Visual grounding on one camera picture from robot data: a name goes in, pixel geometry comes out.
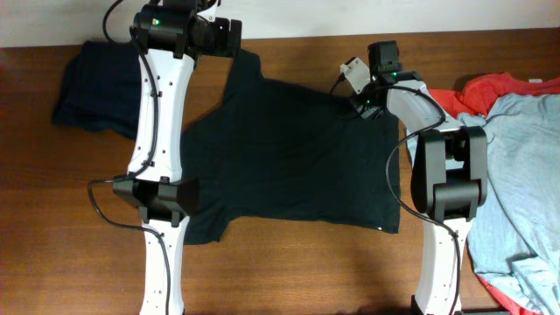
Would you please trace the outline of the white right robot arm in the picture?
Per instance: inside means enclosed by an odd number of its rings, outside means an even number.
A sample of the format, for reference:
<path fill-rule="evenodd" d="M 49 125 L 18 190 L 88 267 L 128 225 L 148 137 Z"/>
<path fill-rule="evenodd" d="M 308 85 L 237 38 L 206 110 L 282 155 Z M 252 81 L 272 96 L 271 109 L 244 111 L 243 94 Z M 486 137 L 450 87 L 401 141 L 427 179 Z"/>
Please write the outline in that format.
<path fill-rule="evenodd" d="M 361 74 L 349 81 L 362 116 L 390 113 L 409 131 L 400 144 L 416 142 L 410 193 L 400 206 L 423 222 L 419 284 L 414 314 L 459 314 L 466 237 L 487 198 L 487 135 L 447 114 L 414 72 Z"/>

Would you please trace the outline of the folded navy blue garment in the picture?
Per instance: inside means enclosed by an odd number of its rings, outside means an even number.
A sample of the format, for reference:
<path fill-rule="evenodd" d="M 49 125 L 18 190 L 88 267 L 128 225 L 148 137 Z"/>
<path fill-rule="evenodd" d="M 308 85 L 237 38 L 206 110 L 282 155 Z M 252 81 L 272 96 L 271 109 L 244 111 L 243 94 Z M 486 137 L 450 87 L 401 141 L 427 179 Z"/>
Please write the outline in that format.
<path fill-rule="evenodd" d="M 141 101 L 141 72 L 131 44 L 85 42 L 66 66 L 52 123 L 134 140 Z"/>

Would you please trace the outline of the dark green t-shirt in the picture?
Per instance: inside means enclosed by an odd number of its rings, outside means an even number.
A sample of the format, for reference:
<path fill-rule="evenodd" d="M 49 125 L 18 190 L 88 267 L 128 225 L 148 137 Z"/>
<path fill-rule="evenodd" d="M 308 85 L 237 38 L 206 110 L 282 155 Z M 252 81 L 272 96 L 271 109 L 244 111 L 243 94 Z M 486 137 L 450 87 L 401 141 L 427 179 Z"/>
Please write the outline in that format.
<path fill-rule="evenodd" d="M 182 134 L 183 174 L 199 182 L 185 243 L 217 242 L 260 217 L 399 230 L 398 121 L 353 115 L 348 100 L 265 78 L 239 52 L 221 105 Z"/>

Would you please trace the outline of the light blue-grey t-shirt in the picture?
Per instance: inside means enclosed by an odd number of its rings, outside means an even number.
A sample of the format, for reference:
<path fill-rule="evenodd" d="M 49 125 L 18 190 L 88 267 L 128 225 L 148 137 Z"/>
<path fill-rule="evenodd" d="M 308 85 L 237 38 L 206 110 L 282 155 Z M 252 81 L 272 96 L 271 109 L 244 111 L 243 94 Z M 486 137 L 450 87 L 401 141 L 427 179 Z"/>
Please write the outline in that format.
<path fill-rule="evenodd" d="M 480 126 L 487 196 L 467 237 L 474 274 L 524 310 L 559 312 L 559 97 L 507 94 Z"/>

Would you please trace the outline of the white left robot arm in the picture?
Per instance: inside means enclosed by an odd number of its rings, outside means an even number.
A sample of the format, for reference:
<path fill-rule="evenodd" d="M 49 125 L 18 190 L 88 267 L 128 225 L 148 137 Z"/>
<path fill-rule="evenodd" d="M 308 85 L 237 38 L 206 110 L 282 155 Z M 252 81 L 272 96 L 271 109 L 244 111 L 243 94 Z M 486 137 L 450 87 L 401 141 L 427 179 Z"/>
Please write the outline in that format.
<path fill-rule="evenodd" d="M 180 135 L 189 80 L 202 55 L 234 57 L 242 23 L 217 1 L 146 4 L 135 15 L 141 101 L 135 149 L 113 191 L 135 207 L 145 241 L 142 314 L 182 314 L 181 264 L 196 183 L 182 177 Z"/>

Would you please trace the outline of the red garment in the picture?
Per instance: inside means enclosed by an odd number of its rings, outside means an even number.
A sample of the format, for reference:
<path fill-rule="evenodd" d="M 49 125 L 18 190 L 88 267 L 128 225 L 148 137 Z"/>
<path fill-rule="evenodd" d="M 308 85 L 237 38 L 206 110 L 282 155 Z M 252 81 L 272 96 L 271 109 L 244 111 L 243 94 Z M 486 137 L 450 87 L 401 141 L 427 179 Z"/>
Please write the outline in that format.
<path fill-rule="evenodd" d="M 558 95 L 559 78 L 518 80 L 510 73 L 490 73 L 469 80 L 461 91 L 430 89 L 429 92 L 453 118 L 461 113 L 487 116 L 495 102 L 504 95 Z"/>

